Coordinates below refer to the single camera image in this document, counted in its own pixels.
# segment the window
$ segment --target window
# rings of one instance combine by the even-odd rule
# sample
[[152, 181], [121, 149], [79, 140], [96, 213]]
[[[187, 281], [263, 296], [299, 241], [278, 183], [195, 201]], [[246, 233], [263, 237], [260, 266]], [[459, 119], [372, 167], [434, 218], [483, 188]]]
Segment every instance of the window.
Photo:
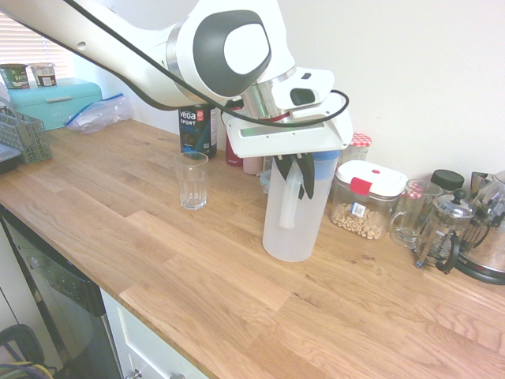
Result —
[[[74, 76], [68, 50], [0, 13], [0, 64], [39, 62], [55, 64], [56, 80]], [[28, 79], [35, 81], [32, 71], [26, 72]]]

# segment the dishwasher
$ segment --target dishwasher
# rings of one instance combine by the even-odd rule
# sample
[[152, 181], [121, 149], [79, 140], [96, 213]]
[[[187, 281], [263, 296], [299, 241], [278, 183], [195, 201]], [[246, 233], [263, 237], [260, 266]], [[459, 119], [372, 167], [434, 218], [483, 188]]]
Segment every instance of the dishwasher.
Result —
[[55, 377], [121, 378], [99, 287], [15, 215], [3, 207], [0, 212], [64, 364]]

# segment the cabinet drawer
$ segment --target cabinet drawer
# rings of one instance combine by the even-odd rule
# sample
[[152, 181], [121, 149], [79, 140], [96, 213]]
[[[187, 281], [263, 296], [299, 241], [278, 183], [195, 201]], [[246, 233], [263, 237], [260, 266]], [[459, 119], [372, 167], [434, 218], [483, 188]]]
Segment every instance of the cabinet drawer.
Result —
[[139, 370], [142, 379], [208, 379], [168, 343], [102, 291], [110, 328], [122, 371], [126, 376]]

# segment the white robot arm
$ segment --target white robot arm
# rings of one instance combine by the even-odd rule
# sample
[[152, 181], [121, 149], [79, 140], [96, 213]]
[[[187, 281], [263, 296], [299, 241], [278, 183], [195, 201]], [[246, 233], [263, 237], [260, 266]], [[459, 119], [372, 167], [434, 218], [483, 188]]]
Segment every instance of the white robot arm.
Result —
[[209, 102], [229, 112], [223, 104], [241, 96], [247, 114], [223, 118], [239, 156], [341, 149], [352, 138], [348, 99], [332, 92], [333, 73], [295, 66], [276, 0], [199, 0], [186, 20], [158, 31], [93, 0], [2, 0], [0, 10], [153, 107]]

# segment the white plastic jug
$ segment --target white plastic jug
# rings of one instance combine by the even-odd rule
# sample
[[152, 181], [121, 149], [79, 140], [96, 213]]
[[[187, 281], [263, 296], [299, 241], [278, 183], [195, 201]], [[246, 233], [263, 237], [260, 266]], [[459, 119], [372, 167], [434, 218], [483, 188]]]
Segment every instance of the white plastic jug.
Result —
[[300, 200], [303, 181], [296, 161], [284, 180], [275, 162], [272, 164], [263, 247], [281, 261], [299, 262], [311, 256], [323, 219], [339, 151], [318, 152], [314, 157], [314, 195]]

